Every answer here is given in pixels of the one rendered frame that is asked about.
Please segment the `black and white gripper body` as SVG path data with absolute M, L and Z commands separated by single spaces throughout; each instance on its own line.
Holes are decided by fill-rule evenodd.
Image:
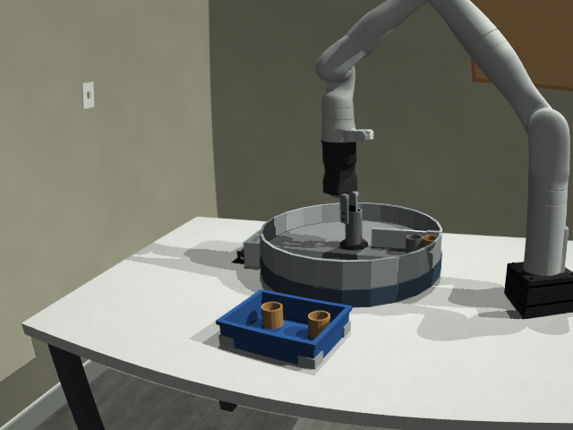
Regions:
M 356 142 L 373 139 L 373 131 L 365 130 L 355 129 L 354 119 L 322 119 L 321 142 L 325 168 L 323 178 L 325 194 L 341 195 L 357 190 Z M 351 131 L 353 133 L 348 133 Z

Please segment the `blue square tray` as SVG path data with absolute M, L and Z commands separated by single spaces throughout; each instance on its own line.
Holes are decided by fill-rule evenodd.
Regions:
M 282 304 L 282 327 L 263 327 L 261 306 L 267 302 Z M 330 324 L 313 339 L 308 334 L 308 314 L 319 310 L 330 314 Z M 220 328 L 220 345 L 311 369 L 316 369 L 323 358 L 350 332 L 346 305 L 263 289 L 218 318 L 216 325 Z

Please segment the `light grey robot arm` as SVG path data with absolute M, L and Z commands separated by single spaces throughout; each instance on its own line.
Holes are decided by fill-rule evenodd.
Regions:
M 355 64 L 428 2 L 526 129 L 529 168 L 524 271 L 539 276 L 564 273 L 569 235 L 569 125 L 534 86 L 512 46 L 470 0 L 387 0 L 369 11 L 316 63 L 316 73 L 327 82 L 322 119 L 354 119 Z

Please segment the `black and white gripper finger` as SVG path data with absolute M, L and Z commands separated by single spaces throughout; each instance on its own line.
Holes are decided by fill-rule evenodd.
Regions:
M 349 194 L 330 195 L 340 198 L 340 222 L 350 224 L 349 218 Z
M 349 194 L 349 211 L 357 212 L 357 196 L 359 195 L 359 193 L 353 191 L 346 194 Z

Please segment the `grey metal ring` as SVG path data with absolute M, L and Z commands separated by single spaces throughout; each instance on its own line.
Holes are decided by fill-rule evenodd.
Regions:
M 416 234 L 406 236 L 406 254 L 421 249 L 422 244 L 423 244 L 422 236 Z
M 363 227 L 358 229 L 346 228 L 346 244 L 360 245 L 362 243 Z
M 349 212 L 350 224 L 346 228 L 358 229 L 363 226 L 363 210 L 358 208 L 358 212 Z

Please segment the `bronze ring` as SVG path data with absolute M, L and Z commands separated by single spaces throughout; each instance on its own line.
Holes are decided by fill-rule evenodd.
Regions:
M 426 247 L 427 245 L 430 245 L 436 238 L 437 236 L 423 236 L 422 248 Z
M 328 312 L 315 311 L 309 313 L 308 314 L 309 336 L 315 339 L 329 324 L 330 324 L 330 314 Z
M 278 302 L 268 302 L 261 306 L 262 325 L 267 329 L 283 326 L 283 306 Z

